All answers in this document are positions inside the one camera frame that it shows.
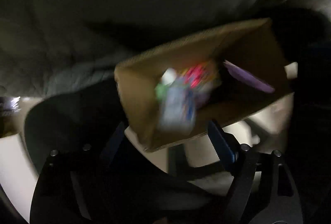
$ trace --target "gray blanket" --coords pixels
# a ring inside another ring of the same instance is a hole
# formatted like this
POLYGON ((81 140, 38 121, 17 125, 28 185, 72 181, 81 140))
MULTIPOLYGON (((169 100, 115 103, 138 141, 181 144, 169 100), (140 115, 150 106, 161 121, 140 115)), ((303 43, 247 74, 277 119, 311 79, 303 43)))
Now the gray blanket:
POLYGON ((143 50, 281 4, 331 18, 331 0, 0 0, 0 96, 76 91, 143 50))

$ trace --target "green item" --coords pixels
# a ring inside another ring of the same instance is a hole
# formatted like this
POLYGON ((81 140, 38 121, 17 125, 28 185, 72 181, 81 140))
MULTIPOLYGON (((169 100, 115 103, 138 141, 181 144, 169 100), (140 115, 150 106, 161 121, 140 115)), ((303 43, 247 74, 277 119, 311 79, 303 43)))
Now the green item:
POLYGON ((156 99, 161 102, 167 95, 167 91, 170 85, 157 84, 155 87, 156 99))

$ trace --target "screw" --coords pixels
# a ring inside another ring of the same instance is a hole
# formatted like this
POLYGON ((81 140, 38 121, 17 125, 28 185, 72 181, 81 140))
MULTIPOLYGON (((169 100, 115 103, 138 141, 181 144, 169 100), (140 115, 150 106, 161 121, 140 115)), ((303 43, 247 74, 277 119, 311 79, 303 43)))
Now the screw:
POLYGON ((248 144, 241 144, 240 148, 243 151, 248 151, 251 147, 248 144))
POLYGON ((90 150, 91 149, 91 145, 90 144, 85 144, 84 146, 83 146, 83 150, 84 151, 88 151, 88 150, 90 150))
POLYGON ((280 157, 282 155, 282 153, 279 150, 275 150, 273 152, 277 157, 280 157))
POLYGON ((54 149, 54 150, 51 151, 51 156, 54 157, 54 156, 56 156, 58 153, 59 153, 59 152, 58 152, 56 149, 54 149))

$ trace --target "cardboard box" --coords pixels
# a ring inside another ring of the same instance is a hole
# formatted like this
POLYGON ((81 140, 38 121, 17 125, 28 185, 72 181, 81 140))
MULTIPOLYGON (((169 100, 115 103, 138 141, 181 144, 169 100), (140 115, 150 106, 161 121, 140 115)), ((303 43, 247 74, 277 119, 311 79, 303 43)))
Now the cardboard box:
POLYGON ((118 64, 115 80, 124 111, 139 142, 147 151, 174 146, 206 134, 207 122, 227 126, 259 111, 290 92, 286 61, 271 31, 271 20, 232 23, 172 41, 118 64), (221 102, 197 111, 189 134, 156 129, 159 104, 154 88, 168 67, 182 70, 208 59, 226 59, 275 88, 272 94, 241 82, 231 85, 221 102))

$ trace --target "white item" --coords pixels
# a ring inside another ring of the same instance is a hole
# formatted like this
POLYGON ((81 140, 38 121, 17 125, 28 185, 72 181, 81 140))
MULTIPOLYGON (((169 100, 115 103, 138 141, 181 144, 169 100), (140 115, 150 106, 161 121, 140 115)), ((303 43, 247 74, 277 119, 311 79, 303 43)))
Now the white item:
MULTIPOLYGON (((226 126, 223 130, 233 134, 240 144, 245 143, 250 146, 252 145, 251 130, 244 121, 226 126)), ((201 167, 219 161, 219 157, 208 135, 186 141, 184 143, 184 150, 190 167, 201 167)))
POLYGON ((1 138, 0 183, 11 203, 28 223, 37 180, 19 134, 1 138))
POLYGON ((177 72, 173 68, 168 68, 161 78, 163 85, 168 85, 173 83, 177 78, 177 72))

